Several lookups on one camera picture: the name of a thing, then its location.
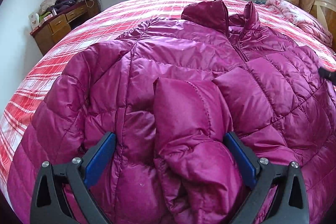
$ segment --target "red plaid bedsheet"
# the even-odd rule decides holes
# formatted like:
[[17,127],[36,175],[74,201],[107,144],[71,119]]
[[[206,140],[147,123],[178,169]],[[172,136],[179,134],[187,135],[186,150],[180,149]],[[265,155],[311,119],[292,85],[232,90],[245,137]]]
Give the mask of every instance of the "red plaid bedsheet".
[[[14,153],[32,116],[62,73],[68,61],[88,46],[117,38],[140,22],[154,17],[180,18],[184,7],[205,0],[129,0],[110,7],[69,33],[51,49],[22,81],[0,119],[0,189],[8,200],[6,182]],[[242,0],[223,0],[230,14],[241,13]],[[290,23],[283,15],[256,5],[260,21],[291,37],[299,46],[311,47],[327,68],[336,69],[334,52]]]

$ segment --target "cable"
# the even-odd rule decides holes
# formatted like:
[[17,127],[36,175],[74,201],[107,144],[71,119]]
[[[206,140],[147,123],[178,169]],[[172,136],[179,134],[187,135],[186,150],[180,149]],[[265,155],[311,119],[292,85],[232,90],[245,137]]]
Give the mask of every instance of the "cable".
[[99,3],[99,10],[101,12],[101,0],[100,0],[100,2],[98,1],[98,3]]
[[86,6],[88,7],[88,8],[92,8],[93,6],[94,6],[94,4],[95,4],[95,1],[94,0],[89,0],[89,1],[92,1],[93,2],[93,4],[92,4],[92,6],[88,6],[88,4],[87,4],[87,2],[86,2],[87,0],[85,0],[85,3],[86,3]]

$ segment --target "pink blanket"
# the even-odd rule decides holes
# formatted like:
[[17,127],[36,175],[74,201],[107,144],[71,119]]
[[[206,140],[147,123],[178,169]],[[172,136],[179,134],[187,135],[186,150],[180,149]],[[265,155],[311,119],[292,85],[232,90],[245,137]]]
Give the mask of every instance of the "pink blanket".
[[311,34],[322,44],[331,47],[333,36],[312,15],[285,0],[268,0],[266,5],[272,6],[276,11],[283,14],[295,26],[304,32]]

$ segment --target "puffer jacket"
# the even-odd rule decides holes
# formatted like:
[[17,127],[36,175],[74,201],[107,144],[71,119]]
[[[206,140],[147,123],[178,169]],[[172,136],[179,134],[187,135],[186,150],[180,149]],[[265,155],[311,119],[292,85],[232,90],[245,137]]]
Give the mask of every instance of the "puffer jacket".
[[317,224],[336,197],[335,91],[318,67],[310,48],[261,26],[251,2],[240,15],[216,0],[144,22],[56,79],[14,155],[11,204],[28,224],[41,163],[69,162],[112,131],[114,158],[90,190],[113,223],[227,223],[248,194],[221,143],[234,130],[257,156],[302,166]]

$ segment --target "jacket sleeve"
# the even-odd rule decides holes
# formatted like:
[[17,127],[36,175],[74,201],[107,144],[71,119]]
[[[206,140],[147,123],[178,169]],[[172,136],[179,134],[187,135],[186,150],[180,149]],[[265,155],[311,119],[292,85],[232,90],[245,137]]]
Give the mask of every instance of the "jacket sleeve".
[[159,79],[155,167],[177,223],[220,223],[244,199],[236,164],[222,144],[232,120],[211,82]]
[[[69,61],[38,106],[16,150],[8,178],[11,200],[31,200],[43,161],[48,160],[56,165],[80,155],[90,87],[132,46],[132,43],[122,41],[101,42],[76,54]],[[30,202],[16,202],[14,210],[23,223],[29,222]]]

